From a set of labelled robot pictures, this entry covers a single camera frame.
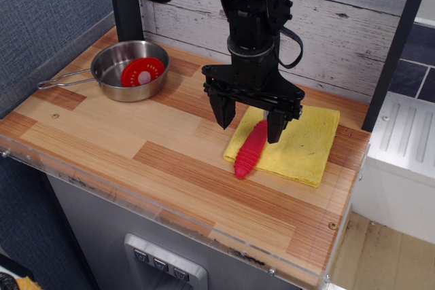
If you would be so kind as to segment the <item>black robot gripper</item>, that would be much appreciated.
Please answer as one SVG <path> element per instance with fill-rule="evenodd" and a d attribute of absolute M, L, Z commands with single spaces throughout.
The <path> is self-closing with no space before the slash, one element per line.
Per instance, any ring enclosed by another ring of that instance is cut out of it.
<path fill-rule="evenodd" d="M 224 130 L 233 121 L 236 102 L 269 111 L 268 143 L 277 143 L 289 121 L 302 115 L 304 91 L 278 70 L 279 46 L 255 56 L 231 54 L 229 65 L 205 65 L 204 89 L 215 120 Z"/>

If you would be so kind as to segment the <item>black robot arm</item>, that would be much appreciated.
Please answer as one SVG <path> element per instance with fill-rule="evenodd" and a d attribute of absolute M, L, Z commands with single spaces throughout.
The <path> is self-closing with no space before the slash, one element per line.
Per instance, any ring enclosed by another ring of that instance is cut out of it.
<path fill-rule="evenodd" d="M 280 36 L 298 45 L 302 40 L 285 24 L 291 19 L 290 0 L 220 0 L 229 23 L 229 65 L 205 65 L 204 91 L 217 123 L 227 128 L 244 103 L 267 112 L 269 143 L 279 141 L 288 122 L 302 114 L 305 93 L 279 72 Z"/>

